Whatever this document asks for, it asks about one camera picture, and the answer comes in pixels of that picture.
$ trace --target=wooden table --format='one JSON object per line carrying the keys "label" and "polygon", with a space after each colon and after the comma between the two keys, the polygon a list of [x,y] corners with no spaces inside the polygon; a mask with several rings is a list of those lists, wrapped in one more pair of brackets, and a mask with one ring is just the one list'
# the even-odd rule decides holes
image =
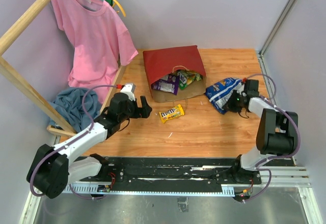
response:
{"label": "wooden table", "polygon": [[[261,73],[253,49],[200,49],[199,52],[207,74],[207,86],[227,77],[243,78]],[[259,92],[267,96],[263,78],[256,78],[260,81]],[[146,96],[153,112],[148,119],[131,119],[125,130],[92,147],[85,155],[236,157],[255,145],[260,119],[250,113],[249,119],[231,112],[221,115],[205,95],[188,100],[185,116],[163,124],[158,112],[172,108],[173,102],[156,103],[151,98],[142,50],[127,66],[121,84],[126,82],[136,85],[137,98]],[[185,100],[175,104],[178,103],[185,108]]]}

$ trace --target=gray wall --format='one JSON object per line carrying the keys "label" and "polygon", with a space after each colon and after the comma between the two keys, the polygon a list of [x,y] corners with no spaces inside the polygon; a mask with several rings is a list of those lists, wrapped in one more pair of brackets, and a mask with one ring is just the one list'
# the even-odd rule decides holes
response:
{"label": "gray wall", "polygon": [[326,220],[326,0],[298,0],[276,35],[265,62],[277,100],[299,115],[302,147],[296,157],[311,177]]}
{"label": "gray wall", "polygon": [[[0,0],[2,35],[35,0]],[[47,6],[4,58],[46,99],[67,85],[72,48]],[[0,222],[18,223],[29,185],[26,174],[39,146],[51,143],[48,117],[0,75]]]}
{"label": "gray wall", "polygon": [[287,0],[118,0],[137,48],[262,47]]}

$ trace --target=gift bag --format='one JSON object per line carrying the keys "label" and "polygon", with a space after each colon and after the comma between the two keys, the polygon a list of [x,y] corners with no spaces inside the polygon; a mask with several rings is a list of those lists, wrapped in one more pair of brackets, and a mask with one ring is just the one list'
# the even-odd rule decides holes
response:
{"label": "gift bag", "polygon": [[[144,65],[147,82],[154,101],[163,103],[202,95],[206,91],[206,72],[197,46],[172,47],[144,51]],[[192,70],[203,76],[176,95],[154,90],[151,85],[162,77],[177,70]]]}

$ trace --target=yellow candy bar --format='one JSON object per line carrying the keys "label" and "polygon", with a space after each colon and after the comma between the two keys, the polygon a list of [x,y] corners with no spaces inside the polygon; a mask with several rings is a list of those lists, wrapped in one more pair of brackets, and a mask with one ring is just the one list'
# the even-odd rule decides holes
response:
{"label": "yellow candy bar", "polygon": [[184,111],[183,111],[183,108],[181,107],[181,104],[178,104],[174,108],[169,109],[165,113],[162,113],[162,112],[158,112],[158,113],[159,113],[159,117],[163,123],[165,123],[168,120],[177,118],[179,116],[184,116]]}

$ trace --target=purple snack package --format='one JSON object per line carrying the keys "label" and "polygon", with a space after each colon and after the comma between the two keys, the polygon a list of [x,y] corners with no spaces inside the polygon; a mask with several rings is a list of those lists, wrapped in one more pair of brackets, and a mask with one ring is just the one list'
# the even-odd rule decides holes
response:
{"label": "purple snack package", "polygon": [[154,82],[151,87],[154,90],[160,90],[163,92],[173,93],[177,95],[179,88],[180,76],[168,74],[161,79]]}

